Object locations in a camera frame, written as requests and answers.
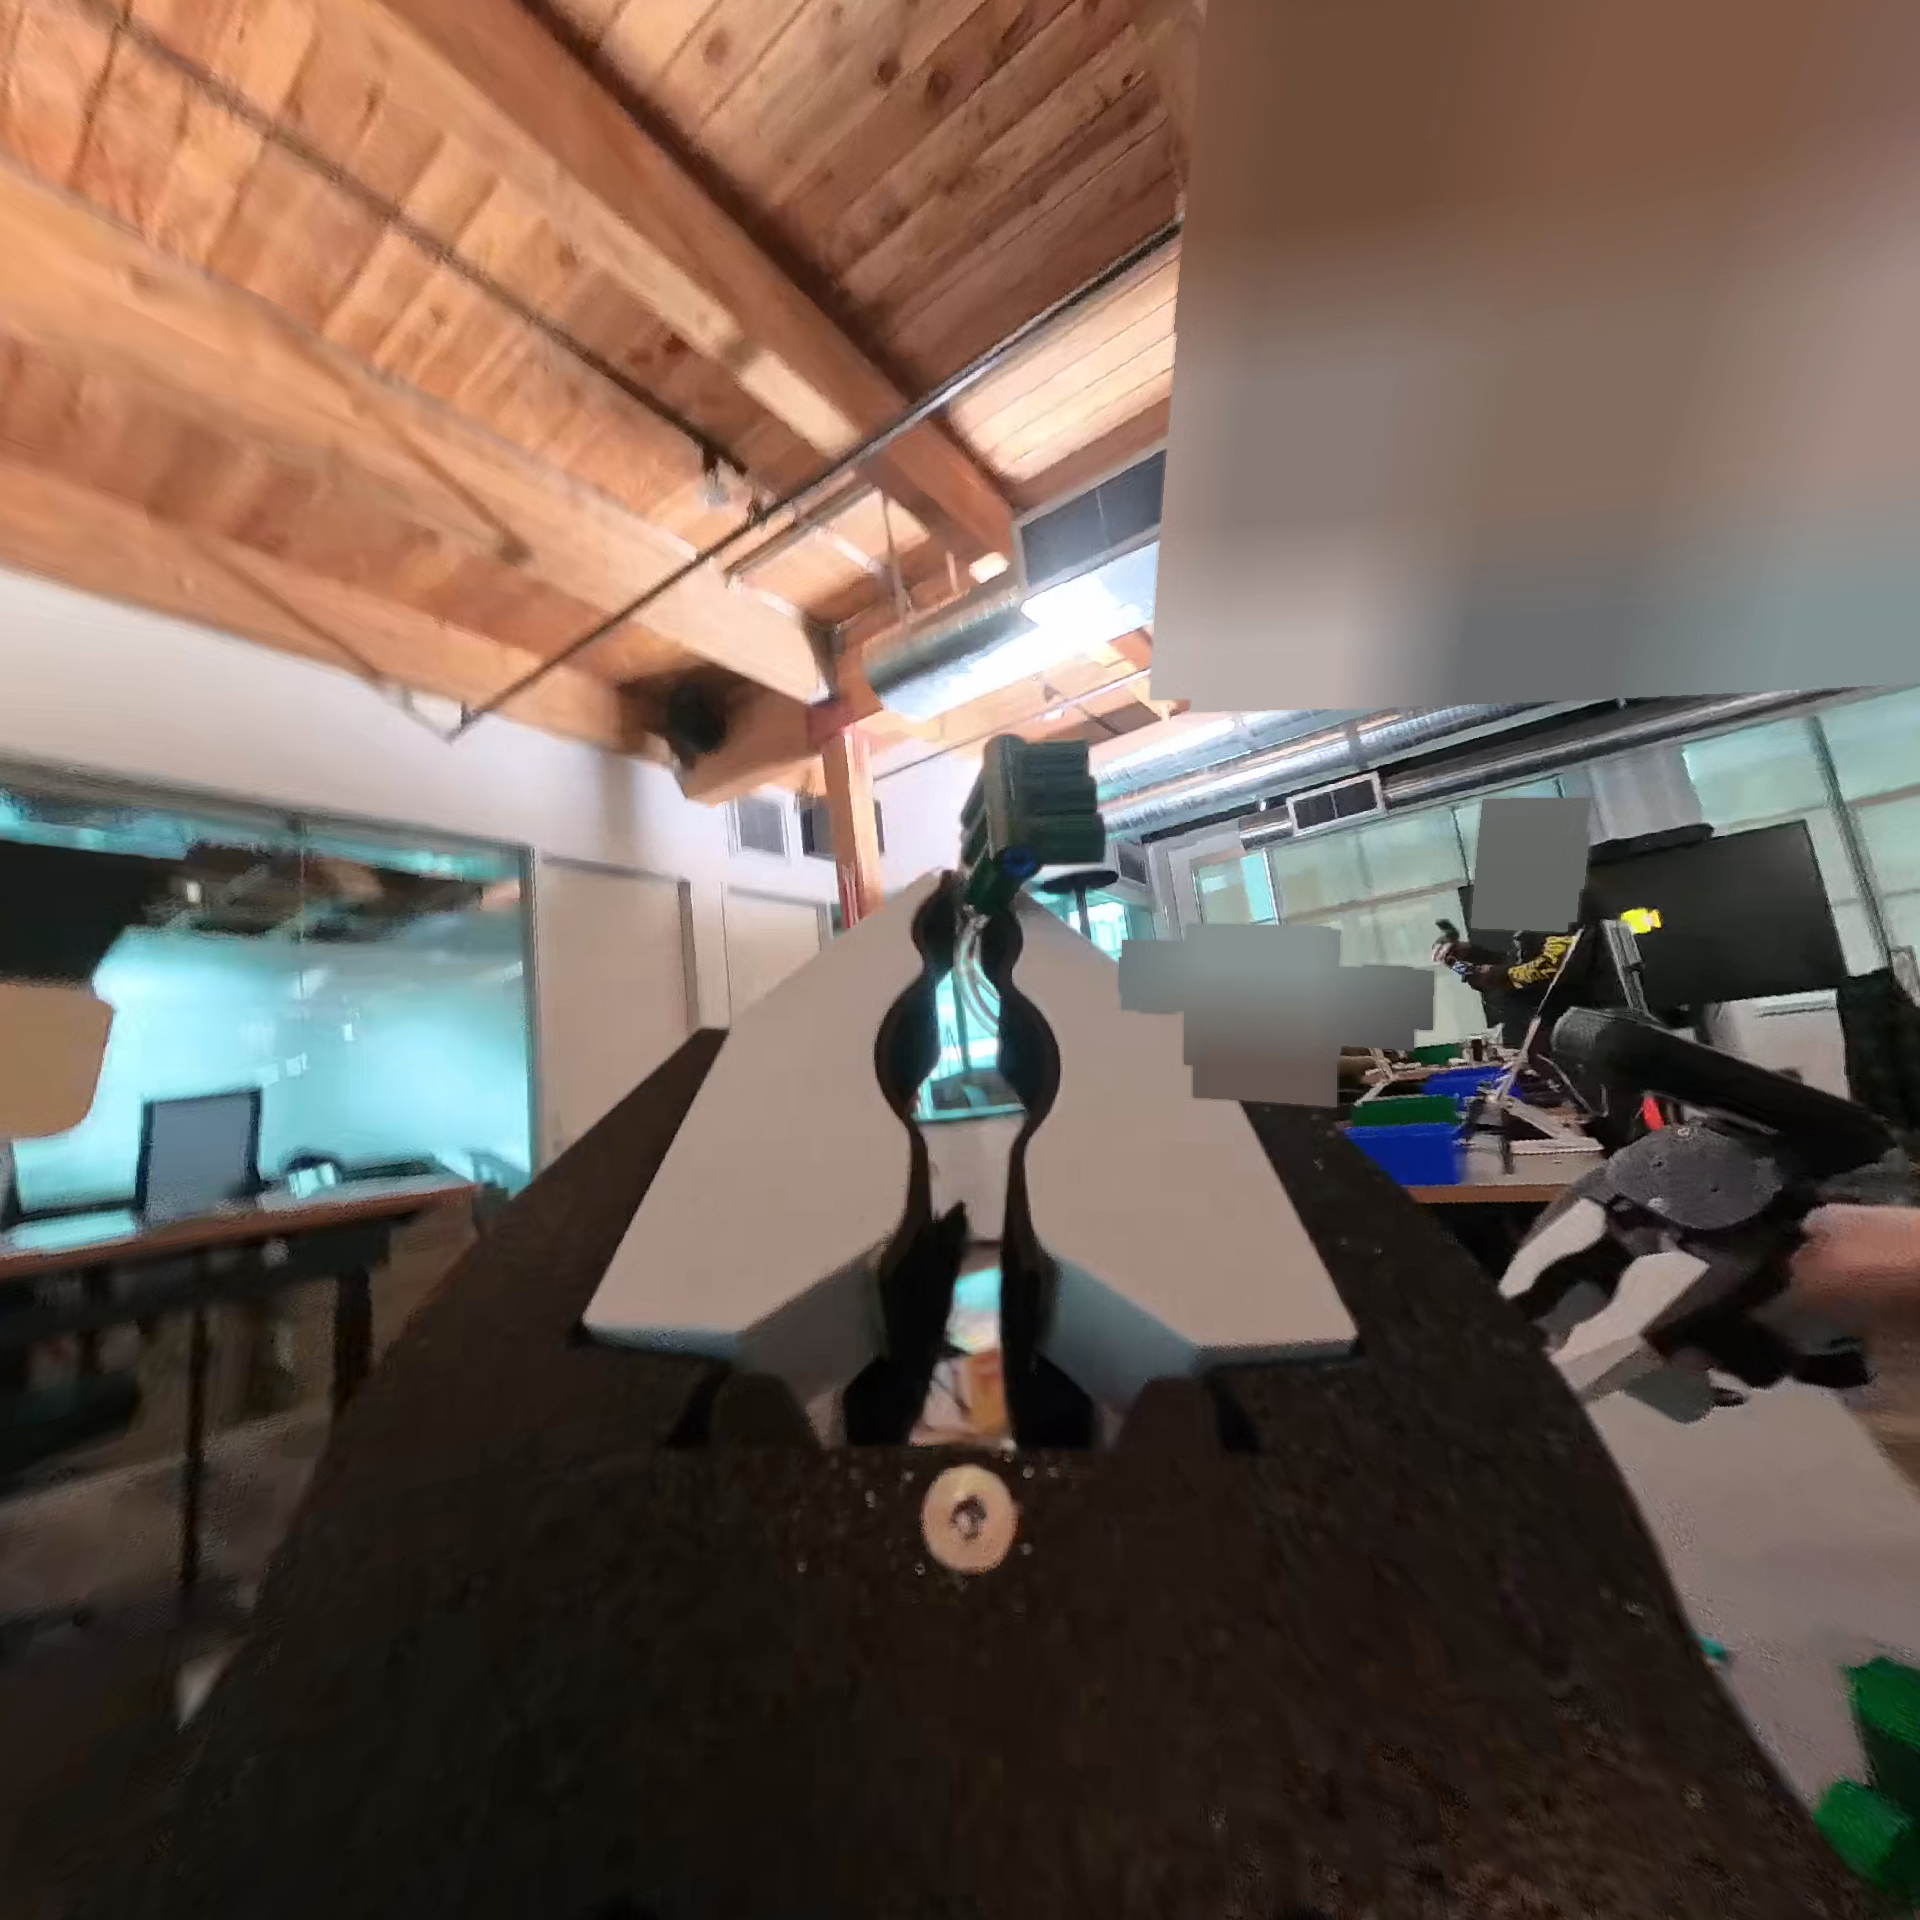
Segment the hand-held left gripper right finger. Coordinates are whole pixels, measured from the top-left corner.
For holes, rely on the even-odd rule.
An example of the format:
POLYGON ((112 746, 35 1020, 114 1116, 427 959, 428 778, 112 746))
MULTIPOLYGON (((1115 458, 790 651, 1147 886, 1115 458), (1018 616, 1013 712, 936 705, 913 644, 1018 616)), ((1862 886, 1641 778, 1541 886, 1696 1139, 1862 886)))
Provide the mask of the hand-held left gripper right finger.
POLYGON ((1015 1443, 1083 1451, 1160 1380, 1341 1366, 1356 1322, 1257 1129, 1198 1098, 1170 1018, 1043 905, 998 918, 998 1072, 1020 1100, 1001 1233, 1015 1443))

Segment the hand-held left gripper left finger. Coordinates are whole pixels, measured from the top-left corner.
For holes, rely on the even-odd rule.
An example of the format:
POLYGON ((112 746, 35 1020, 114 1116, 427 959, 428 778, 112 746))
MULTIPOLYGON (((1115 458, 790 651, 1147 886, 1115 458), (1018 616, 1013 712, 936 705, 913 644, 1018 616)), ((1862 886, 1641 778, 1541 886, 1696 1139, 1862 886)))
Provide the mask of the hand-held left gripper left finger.
POLYGON ((954 876, 931 872, 733 1020, 582 1314, 596 1346, 773 1380, 846 1447, 907 1447, 970 1250, 917 1116, 954 876))

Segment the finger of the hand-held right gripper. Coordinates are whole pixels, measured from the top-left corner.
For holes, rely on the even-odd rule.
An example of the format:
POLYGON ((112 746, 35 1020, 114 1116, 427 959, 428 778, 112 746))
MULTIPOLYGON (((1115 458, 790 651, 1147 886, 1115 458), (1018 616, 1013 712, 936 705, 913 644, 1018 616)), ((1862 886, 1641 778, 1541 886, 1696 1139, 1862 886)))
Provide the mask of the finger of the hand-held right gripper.
POLYGON ((1698 1336, 1679 1331, 1743 1287, 1732 1264, 1696 1255, 1630 1259, 1610 1288, 1580 1281, 1557 1304, 1557 1374, 1585 1408, 1625 1397, 1672 1424, 1739 1408, 1747 1395, 1719 1385, 1712 1361, 1683 1357, 1698 1336))
POLYGON ((1552 1205, 1501 1275, 1511 1306, 1609 1306, 1621 1285, 1613 1211, 1592 1196, 1552 1205))

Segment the dark green brick clear tubes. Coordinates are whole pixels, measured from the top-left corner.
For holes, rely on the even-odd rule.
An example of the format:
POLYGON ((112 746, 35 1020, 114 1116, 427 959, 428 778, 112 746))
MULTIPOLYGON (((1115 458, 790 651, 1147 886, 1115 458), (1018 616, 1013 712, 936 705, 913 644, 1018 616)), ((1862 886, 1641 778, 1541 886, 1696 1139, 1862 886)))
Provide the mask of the dark green brick clear tubes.
POLYGON ((1010 1087, 1023 1069, 1018 1024, 992 971, 1010 948, 1008 931, 1029 882, 1049 872, 1106 864, 1108 834, 1099 808, 1091 746, 1083 740, 1024 740, 996 735, 960 812, 959 866, 949 881, 954 918, 957 1033, 972 1065, 972 1027, 996 1040, 996 1074, 1010 1087))

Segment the wooden office desk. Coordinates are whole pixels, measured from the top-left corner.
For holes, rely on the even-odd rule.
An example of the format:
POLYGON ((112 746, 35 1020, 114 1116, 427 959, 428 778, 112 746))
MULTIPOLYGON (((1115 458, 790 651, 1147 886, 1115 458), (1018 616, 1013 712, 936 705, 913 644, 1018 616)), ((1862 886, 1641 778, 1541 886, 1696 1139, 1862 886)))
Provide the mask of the wooden office desk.
POLYGON ((394 1238, 446 1209, 475 1220, 501 1199, 488 1183, 415 1174, 352 1181, 308 1196, 274 1191, 195 1216, 130 1220, 107 1236, 46 1238, 24 1226, 7 1233, 5 1483, 130 1429, 138 1385, 132 1370, 101 1369, 103 1336, 159 1333, 182 1321, 174 1590, 189 1603, 207 1567, 213 1312, 327 1285, 327 1406, 339 1420, 372 1372, 372 1283, 394 1238))

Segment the person's right hand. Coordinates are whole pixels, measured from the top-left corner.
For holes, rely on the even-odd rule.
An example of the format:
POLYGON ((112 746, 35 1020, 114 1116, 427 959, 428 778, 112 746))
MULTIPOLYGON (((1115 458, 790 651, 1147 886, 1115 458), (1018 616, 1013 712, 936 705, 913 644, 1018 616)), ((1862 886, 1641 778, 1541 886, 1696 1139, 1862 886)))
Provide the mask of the person's right hand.
POLYGON ((1823 1205, 1788 1260, 1795 1302, 1862 1342, 1871 1359, 1916 1342, 1918 1209, 1823 1205))

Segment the wooden work table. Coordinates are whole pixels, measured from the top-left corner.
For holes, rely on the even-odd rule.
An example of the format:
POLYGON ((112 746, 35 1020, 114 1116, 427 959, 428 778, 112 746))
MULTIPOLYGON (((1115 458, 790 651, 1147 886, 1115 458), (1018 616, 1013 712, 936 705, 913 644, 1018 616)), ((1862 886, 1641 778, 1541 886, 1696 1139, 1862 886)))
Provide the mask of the wooden work table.
POLYGON ((1604 1162, 1592 1140, 1476 1139, 1456 1156, 1459 1181, 1413 1184, 1407 1195, 1427 1207, 1544 1207, 1604 1162))

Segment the blue storage bin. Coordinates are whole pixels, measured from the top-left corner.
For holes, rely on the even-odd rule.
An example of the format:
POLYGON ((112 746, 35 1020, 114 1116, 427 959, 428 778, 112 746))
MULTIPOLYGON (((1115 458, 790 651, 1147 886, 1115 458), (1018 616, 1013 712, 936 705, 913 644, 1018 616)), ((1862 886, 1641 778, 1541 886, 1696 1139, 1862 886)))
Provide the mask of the blue storage bin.
POLYGON ((1455 1119, 1350 1125, 1345 1134, 1402 1188, 1456 1188, 1465 1178, 1469 1150, 1455 1119))

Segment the white door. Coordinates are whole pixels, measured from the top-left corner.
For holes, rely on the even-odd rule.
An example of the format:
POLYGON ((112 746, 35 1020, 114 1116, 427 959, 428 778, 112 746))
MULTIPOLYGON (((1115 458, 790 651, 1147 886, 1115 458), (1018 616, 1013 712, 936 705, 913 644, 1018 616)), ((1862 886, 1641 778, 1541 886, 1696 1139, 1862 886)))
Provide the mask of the white door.
POLYGON ((831 937, 831 917, 814 901, 781 899, 728 886, 723 940, 731 1023, 811 965, 831 937))
POLYGON ((681 879, 542 857, 532 928, 547 1167, 692 1033, 692 897, 681 879))

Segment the large black monitor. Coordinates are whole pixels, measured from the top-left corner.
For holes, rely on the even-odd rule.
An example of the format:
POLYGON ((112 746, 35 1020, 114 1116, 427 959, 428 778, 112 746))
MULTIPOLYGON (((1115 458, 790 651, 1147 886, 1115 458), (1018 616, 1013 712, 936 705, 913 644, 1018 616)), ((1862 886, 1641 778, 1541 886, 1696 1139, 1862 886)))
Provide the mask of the large black monitor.
POLYGON ((1850 975, 1805 823, 1649 834, 1594 853, 1588 892, 1633 934, 1644 1004, 1662 1018, 1832 993, 1850 975))

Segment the red-brown wooden column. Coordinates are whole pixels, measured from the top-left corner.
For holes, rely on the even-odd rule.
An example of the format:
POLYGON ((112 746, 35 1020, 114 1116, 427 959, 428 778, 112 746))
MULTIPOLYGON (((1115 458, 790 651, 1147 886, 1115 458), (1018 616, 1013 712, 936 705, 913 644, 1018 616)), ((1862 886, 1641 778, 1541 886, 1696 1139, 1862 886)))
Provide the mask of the red-brown wooden column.
POLYGON ((820 737, 838 917, 843 928, 852 931, 885 906, 872 746, 843 699, 823 709, 820 737))

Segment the green round plate build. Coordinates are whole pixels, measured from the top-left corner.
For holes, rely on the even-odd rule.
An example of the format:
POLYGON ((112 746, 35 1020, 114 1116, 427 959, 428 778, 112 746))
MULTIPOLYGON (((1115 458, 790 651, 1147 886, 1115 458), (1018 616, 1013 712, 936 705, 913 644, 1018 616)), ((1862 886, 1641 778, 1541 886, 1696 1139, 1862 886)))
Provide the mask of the green round plate build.
POLYGON ((1829 1849, 1872 1893, 1918 1913, 1918 1668, 1877 1655, 1844 1671, 1864 1779, 1840 1779, 1814 1805, 1829 1849))

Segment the computer monitor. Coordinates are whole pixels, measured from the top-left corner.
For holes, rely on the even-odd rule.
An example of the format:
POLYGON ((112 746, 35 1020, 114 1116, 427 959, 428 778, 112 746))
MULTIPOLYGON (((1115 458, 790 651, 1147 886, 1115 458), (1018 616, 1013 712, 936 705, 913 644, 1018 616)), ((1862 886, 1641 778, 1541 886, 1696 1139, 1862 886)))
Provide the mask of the computer monitor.
POLYGON ((195 1220, 263 1192, 259 1087, 143 1105, 134 1213, 146 1226, 195 1220))

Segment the white air vent unit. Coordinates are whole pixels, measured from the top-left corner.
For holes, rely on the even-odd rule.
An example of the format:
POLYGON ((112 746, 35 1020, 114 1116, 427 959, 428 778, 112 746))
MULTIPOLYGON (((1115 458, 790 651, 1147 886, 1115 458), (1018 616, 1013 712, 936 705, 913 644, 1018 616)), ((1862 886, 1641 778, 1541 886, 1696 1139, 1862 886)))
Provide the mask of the white air vent unit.
POLYGON ((1158 544, 1167 442, 1015 521, 1020 587, 1037 598, 1158 544))

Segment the tan book stand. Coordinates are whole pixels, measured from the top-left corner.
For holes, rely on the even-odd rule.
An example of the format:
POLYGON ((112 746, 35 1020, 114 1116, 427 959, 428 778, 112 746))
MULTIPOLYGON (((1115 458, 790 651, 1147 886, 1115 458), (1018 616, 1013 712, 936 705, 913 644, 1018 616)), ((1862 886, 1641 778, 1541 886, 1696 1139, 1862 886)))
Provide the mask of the tan book stand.
POLYGON ((3 980, 3 1140, 78 1129, 97 1098, 114 1009, 86 982, 3 980))

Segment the metal sprinkler pipe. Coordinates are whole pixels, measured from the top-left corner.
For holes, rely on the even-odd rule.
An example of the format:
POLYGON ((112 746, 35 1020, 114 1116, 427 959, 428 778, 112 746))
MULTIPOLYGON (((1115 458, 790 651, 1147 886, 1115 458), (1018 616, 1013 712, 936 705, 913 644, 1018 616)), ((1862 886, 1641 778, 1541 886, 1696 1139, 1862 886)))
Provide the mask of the metal sprinkler pipe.
POLYGON ((1169 222, 1155 229, 1147 238, 1118 255, 1097 274, 1074 287, 1063 298, 1049 302, 1041 312, 1027 319, 1001 342, 983 350, 935 389, 931 389, 924 396, 910 403, 899 419, 879 429, 867 441, 852 445, 850 450, 838 455, 825 468, 812 474, 808 482, 779 494, 763 508, 755 508, 749 516, 728 529, 724 536, 711 541, 658 582, 642 588, 638 594, 619 604, 595 627, 564 644, 564 649, 552 658, 541 660, 538 667, 520 675, 504 688, 492 692, 479 707, 461 709, 459 720, 451 733, 445 733, 443 740, 446 745, 456 745, 481 724, 504 715, 511 705, 550 683, 564 667, 584 660, 589 653, 611 641, 621 628, 637 623, 658 603, 690 584, 702 568, 708 568, 708 565, 728 556, 733 549, 744 542, 767 523, 785 519, 787 524, 799 526, 805 521, 805 514, 823 505, 831 493, 843 486, 843 482, 865 474, 868 468, 874 468, 883 455, 890 453, 897 445, 919 432, 923 427, 935 425, 936 419, 942 417, 964 395, 996 377, 996 372, 1017 360, 1024 350, 1039 346, 1047 334, 1063 325, 1068 325, 1068 320, 1076 319, 1083 308, 1117 290, 1128 274, 1155 263, 1184 235, 1184 226, 1187 216, 1183 211, 1179 211, 1169 222))

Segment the silver air duct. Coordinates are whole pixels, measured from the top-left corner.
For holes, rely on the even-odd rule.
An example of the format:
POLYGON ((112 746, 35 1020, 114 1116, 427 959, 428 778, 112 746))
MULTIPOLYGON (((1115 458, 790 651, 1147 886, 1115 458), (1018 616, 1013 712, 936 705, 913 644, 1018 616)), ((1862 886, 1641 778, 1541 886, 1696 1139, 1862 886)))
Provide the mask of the silver air duct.
POLYGON ((968 709, 1039 673, 1041 627, 1010 573, 871 641, 860 670, 876 705, 913 723, 968 709))
POLYGON ((1224 828, 1244 849, 1263 851, 1294 838, 1288 799, 1350 775, 1381 778, 1377 821, 1861 699, 1861 688, 1773 691, 1539 711, 1533 719, 1521 709, 1486 709, 1476 724, 1467 709, 1381 712, 1110 799, 1102 817, 1117 843, 1224 828))

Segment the black wall panel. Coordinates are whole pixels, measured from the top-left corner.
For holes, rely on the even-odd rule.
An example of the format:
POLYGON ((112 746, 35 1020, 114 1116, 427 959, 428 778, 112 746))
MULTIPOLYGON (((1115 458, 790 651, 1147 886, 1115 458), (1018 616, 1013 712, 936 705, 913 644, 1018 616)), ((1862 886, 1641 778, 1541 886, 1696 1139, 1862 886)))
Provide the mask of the black wall panel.
POLYGON ((168 925, 181 909, 182 855, 101 853, 3 843, 3 978, 92 982, 128 931, 168 925))

